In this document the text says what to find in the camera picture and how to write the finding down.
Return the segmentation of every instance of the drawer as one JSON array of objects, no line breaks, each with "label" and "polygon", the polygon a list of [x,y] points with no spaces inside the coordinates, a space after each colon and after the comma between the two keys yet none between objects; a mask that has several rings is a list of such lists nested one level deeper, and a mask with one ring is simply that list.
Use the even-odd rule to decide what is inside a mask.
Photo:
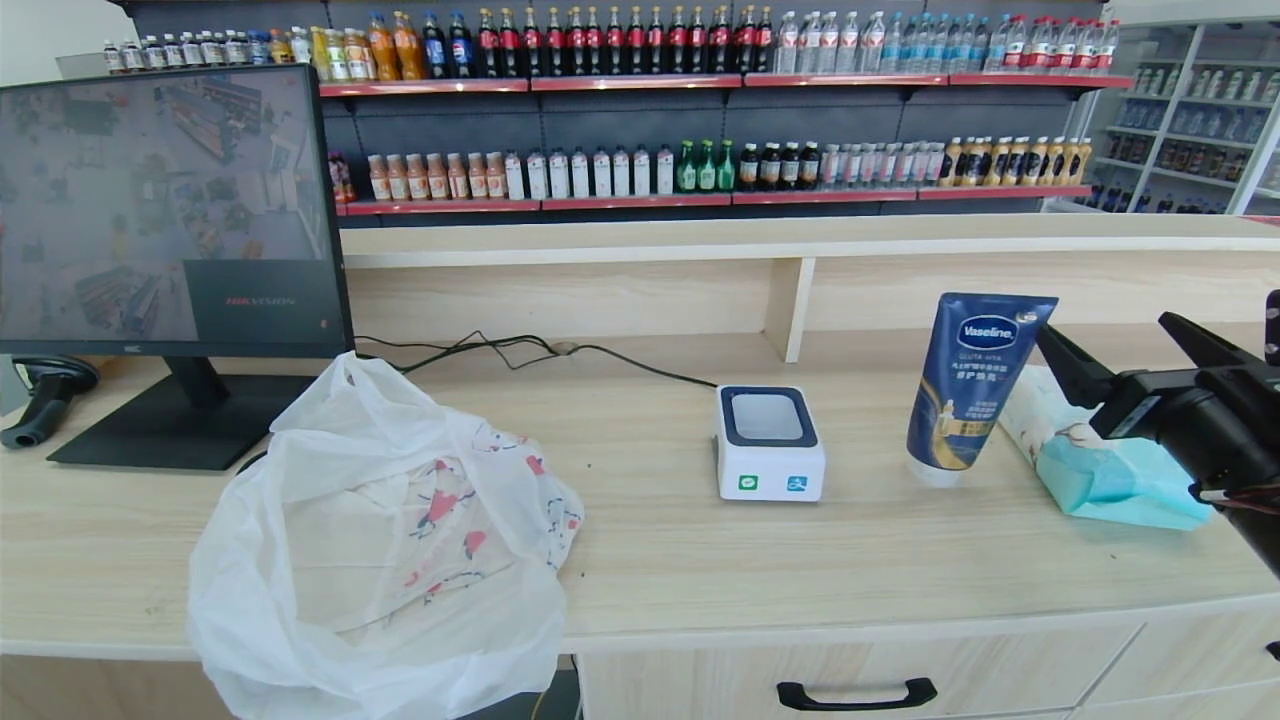
[{"label": "drawer", "polygon": [[1253,683],[1204,693],[1089,705],[1071,720],[1275,720],[1280,683]]},{"label": "drawer", "polygon": [[1280,662],[1266,651],[1276,641],[1280,607],[1148,623],[1089,703],[1280,680]]},{"label": "drawer", "polygon": [[588,716],[609,720],[812,719],[780,702],[778,683],[800,683],[818,702],[868,703],[902,700],[913,678],[928,678],[937,697],[860,716],[1034,714],[1075,706],[1137,629],[584,655],[579,669]]}]

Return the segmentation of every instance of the computer monitor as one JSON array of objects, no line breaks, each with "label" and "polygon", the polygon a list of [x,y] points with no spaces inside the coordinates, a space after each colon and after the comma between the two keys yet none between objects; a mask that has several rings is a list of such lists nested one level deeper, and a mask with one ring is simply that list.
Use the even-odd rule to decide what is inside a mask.
[{"label": "computer monitor", "polygon": [[353,346],[328,172],[305,64],[0,87],[0,352],[172,372],[50,460],[227,469],[312,378],[210,356]]}]

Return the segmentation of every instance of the green glass bottle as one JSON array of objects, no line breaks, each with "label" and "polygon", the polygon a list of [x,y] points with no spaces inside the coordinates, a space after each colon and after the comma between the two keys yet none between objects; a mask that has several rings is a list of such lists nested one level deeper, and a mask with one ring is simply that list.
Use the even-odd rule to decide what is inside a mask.
[{"label": "green glass bottle", "polygon": [[712,192],[716,190],[716,151],[709,140],[703,141],[703,163],[698,167],[698,191]]},{"label": "green glass bottle", "polygon": [[730,192],[733,190],[733,141],[721,141],[721,164],[716,170],[716,190]]},{"label": "green glass bottle", "polygon": [[698,168],[694,164],[694,141],[680,141],[680,164],[676,167],[676,192],[698,191]]}]

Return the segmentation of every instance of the vaseline logo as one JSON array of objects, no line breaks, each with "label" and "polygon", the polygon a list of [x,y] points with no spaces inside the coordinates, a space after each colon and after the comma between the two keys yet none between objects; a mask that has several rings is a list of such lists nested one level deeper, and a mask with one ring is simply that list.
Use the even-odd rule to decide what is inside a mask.
[{"label": "vaseline logo", "polygon": [[1018,340],[1018,324],[1000,315],[977,315],[960,323],[956,340],[973,350],[1002,350]]}]

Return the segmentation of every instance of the barcode scanner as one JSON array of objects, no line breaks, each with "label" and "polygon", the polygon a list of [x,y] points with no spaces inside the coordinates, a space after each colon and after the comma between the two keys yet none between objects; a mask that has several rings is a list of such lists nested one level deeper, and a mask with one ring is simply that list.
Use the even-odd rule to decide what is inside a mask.
[{"label": "barcode scanner", "polygon": [[31,402],[18,424],[0,430],[5,447],[35,447],[58,430],[72,398],[97,387],[97,368],[68,355],[28,355],[13,359],[14,369],[27,382]]}]

